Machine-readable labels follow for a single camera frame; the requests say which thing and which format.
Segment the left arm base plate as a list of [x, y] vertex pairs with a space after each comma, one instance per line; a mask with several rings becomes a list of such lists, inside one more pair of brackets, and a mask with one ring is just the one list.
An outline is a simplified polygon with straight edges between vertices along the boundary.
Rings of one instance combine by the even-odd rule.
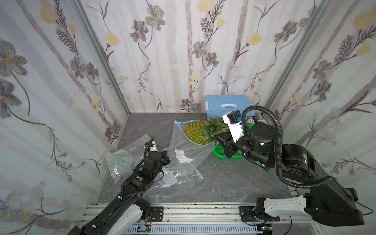
[[145, 222], [159, 223], [163, 221], [164, 207], [149, 207], [144, 211]]

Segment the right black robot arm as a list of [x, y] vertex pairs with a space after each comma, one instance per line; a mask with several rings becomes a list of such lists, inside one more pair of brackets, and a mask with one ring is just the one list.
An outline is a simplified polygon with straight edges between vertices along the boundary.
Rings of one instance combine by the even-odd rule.
[[220, 134], [217, 140], [226, 158], [240, 153], [265, 171], [275, 169], [282, 183], [307, 190], [294, 198], [258, 198], [256, 218], [306, 216], [331, 227], [364, 225], [364, 214], [357, 209], [356, 190], [342, 187], [304, 147], [284, 144], [282, 125], [273, 112], [249, 106], [244, 111], [227, 113], [222, 119], [230, 131]]

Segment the blue zip bag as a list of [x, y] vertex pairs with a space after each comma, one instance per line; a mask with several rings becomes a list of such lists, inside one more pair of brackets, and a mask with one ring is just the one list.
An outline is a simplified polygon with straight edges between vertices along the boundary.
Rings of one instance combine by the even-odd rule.
[[176, 173], [176, 176], [188, 176], [192, 173], [199, 173], [197, 167], [213, 152], [214, 143], [197, 144], [190, 140], [184, 129], [193, 120], [178, 122], [173, 125], [173, 132], [170, 146], [167, 150], [171, 163], [168, 168]]

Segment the green zip bag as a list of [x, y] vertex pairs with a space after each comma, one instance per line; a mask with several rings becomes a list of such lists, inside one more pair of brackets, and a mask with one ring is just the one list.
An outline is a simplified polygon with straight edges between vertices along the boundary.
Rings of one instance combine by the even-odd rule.
[[115, 152], [105, 152], [104, 159], [114, 183], [122, 176], [129, 176], [138, 163], [144, 158], [146, 145], [151, 140], [148, 134]]

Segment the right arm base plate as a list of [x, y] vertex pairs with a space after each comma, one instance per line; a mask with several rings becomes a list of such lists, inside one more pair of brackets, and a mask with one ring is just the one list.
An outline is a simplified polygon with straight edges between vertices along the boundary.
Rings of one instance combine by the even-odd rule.
[[255, 206], [240, 206], [240, 218], [243, 222], [272, 222], [280, 221], [280, 217], [271, 217], [264, 209], [256, 209]]

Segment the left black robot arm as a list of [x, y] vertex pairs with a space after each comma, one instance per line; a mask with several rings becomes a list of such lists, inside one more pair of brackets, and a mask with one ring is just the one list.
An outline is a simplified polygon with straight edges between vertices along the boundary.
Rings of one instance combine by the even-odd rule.
[[148, 220], [150, 203], [143, 194], [156, 183], [163, 167], [170, 164], [167, 151], [158, 150], [152, 137], [145, 144], [143, 159], [122, 182], [120, 192], [98, 215], [82, 228], [74, 226], [69, 235], [121, 235], [140, 220]]

